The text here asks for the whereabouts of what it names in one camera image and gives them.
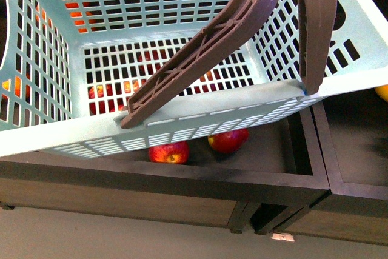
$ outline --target dark wooden bin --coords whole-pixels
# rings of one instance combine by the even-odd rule
[[[331,194],[277,230],[388,245],[388,103],[372,89],[312,109]]]
[[[40,152],[4,157],[0,202],[232,232],[257,211],[257,230],[265,233],[329,191],[309,109],[252,128],[230,156],[217,155],[205,138],[189,144],[186,165],[148,162],[147,150],[93,160]]]

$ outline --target shopping basket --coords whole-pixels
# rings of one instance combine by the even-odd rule
[[[229,0],[6,0],[0,156],[94,158],[278,121],[387,83],[388,25],[371,0],[338,0],[325,78],[299,76],[298,0],[153,115],[120,127],[126,99]]]

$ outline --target gray floor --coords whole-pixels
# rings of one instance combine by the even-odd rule
[[[388,258],[388,247],[16,208],[0,210],[0,258]]]

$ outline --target apple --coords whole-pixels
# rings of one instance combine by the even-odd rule
[[[148,155],[152,162],[184,164],[189,158],[189,145],[186,141],[151,147]]]
[[[210,135],[207,137],[207,140],[213,150],[223,154],[231,154],[240,149],[248,137],[249,132],[247,129],[239,129]]]
[[[132,81],[132,87],[133,87],[133,91],[134,92],[138,91],[139,88],[140,88],[139,81],[137,81],[137,80]],[[124,81],[124,92],[125,93],[131,93],[132,92],[129,81]]]
[[[167,58],[166,51],[164,49],[160,50],[159,53],[160,53],[162,59]],[[144,52],[144,59],[143,59],[141,53],[138,53],[136,55],[136,58],[137,58],[138,62],[149,62],[149,61],[151,61],[151,54],[149,51],[145,51]],[[159,55],[158,55],[157,50],[152,51],[152,59],[159,60]],[[154,74],[154,69],[152,68],[152,64],[147,64],[146,66],[147,66],[148,74],[149,75]],[[160,64],[155,64],[155,67],[156,67],[156,70],[158,70],[160,68]],[[145,70],[144,66],[139,66],[139,69],[140,69],[140,72],[142,73],[142,75],[146,74],[146,70]]]
[[[124,108],[124,105],[123,104],[120,104],[119,106],[118,106],[118,110],[119,110],[119,112],[122,112],[122,109]],[[112,108],[111,110],[109,110],[109,112],[115,112],[116,111],[116,109],[115,108]]]
[[[210,87],[210,91],[217,91],[217,87],[216,87],[216,84],[214,82],[216,82],[216,80],[220,80],[221,77],[218,73],[218,70],[217,69],[213,69],[213,71],[208,71],[206,72],[205,75],[201,76],[200,77],[200,81],[201,82],[206,82],[206,77],[207,77],[207,80],[210,81],[211,83],[209,84],[209,86],[207,85],[202,85],[202,91],[203,92],[209,92],[209,87]],[[198,87],[198,86],[195,86],[194,87],[194,92],[196,94],[199,94],[201,93],[201,89]]]
[[[97,85],[96,87],[97,87],[97,97],[98,98],[104,97],[104,86],[103,85]],[[107,84],[105,89],[107,91],[107,95],[108,96],[112,96],[113,95],[112,85]],[[89,99],[93,99],[94,97],[95,97],[95,88],[92,87],[89,90]]]
[[[98,109],[99,109],[99,113],[106,113],[105,102],[104,101],[100,101],[98,103]],[[96,115],[96,113],[97,113],[97,111],[96,111],[96,104],[95,103],[90,103],[89,104],[89,110],[92,113],[92,115]]]

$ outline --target basket handle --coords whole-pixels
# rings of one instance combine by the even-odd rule
[[[323,5],[328,3],[328,5],[331,5],[329,1],[322,0],[322,2]],[[137,125],[241,47],[263,26],[277,3],[278,0],[230,0],[222,12],[207,27],[202,28],[128,99],[129,114],[121,121],[121,127],[127,129]],[[311,12],[314,3],[313,0],[307,0],[308,5],[305,5],[305,7],[308,15],[303,11],[302,14],[306,17],[315,16]],[[302,34],[299,40],[305,43],[318,39],[319,35],[316,35],[316,33],[321,33],[321,31],[326,34],[329,31],[331,37],[332,27],[330,29],[330,26],[323,25],[322,30],[312,30],[311,34],[309,30],[309,34],[305,34],[305,38]],[[319,47],[314,47],[310,43],[301,45],[301,49],[303,49],[301,52],[307,52],[308,54],[319,51]],[[323,73],[316,73],[314,68],[310,68],[310,66],[317,67],[316,71],[318,71],[322,68],[322,64],[311,63],[310,58],[301,57],[301,59],[303,59],[303,62],[301,62],[303,65],[300,67],[303,67],[304,80],[308,82],[308,86],[311,86],[310,82],[315,80],[319,87],[322,83]],[[321,76],[321,80],[311,78],[311,73],[314,73],[313,76]],[[308,92],[313,91],[307,86],[306,88]]]
[[[336,7],[337,0],[298,0],[299,75],[308,95],[323,81]]]

